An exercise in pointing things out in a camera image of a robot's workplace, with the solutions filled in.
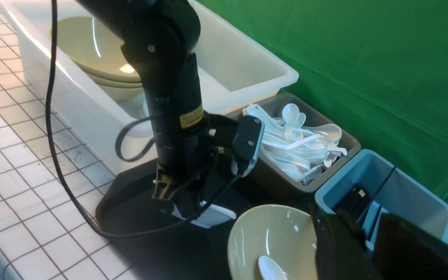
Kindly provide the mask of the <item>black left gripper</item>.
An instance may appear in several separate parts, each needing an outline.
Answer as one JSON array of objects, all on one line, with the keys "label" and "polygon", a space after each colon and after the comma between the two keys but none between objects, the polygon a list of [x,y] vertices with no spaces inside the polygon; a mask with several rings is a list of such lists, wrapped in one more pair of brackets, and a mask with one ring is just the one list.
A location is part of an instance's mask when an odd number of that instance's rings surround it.
[{"label": "black left gripper", "polygon": [[[236,129],[216,129],[212,135],[210,129],[201,129],[179,138],[179,147],[174,166],[157,166],[157,179],[152,198],[163,202],[166,206],[177,203],[184,217],[196,217],[189,204],[194,205],[204,199],[204,191],[210,173],[219,161],[220,147],[231,151],[231,143]],[[242,177],[234,175],[230,181],[221,186],[206,201],[205,208],[215,204]]]}]

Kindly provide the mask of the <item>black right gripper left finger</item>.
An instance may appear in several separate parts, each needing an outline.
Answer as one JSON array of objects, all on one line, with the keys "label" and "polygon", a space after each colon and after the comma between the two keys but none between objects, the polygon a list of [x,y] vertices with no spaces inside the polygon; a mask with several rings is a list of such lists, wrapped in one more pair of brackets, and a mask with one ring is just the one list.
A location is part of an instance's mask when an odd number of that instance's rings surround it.
[{"label": "black right gripper left finger", "polygon": [[378,280],[366,248],[366,234],[346,212],[316,216],[318,280]]}]

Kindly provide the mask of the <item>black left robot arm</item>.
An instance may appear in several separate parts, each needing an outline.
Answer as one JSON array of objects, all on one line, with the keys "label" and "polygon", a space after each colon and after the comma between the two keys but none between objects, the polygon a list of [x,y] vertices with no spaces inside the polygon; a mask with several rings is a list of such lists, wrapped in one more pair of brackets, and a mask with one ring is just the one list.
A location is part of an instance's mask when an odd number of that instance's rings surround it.
[{"label": "black left robot arm", "polygon": [[183,217],[199,216],[200,191],[217,147],[229,147],[243,126],[203,109],[197,57],[199,17],[186,0],[80,0],[79,4],[123,41],[122,54],[145,90],[155,145],[158,201],[169,200]]}]

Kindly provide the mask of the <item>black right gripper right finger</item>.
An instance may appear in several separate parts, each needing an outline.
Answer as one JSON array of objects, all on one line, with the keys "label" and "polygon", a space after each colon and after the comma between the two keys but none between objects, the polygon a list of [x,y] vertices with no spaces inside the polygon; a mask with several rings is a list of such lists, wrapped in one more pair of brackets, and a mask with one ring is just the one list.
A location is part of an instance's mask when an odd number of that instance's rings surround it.
[{"label": "black right gripper right finger", "polygon": [[374,267],[384,280],[448,280],[448,244],[395,214],[383,214]]}]

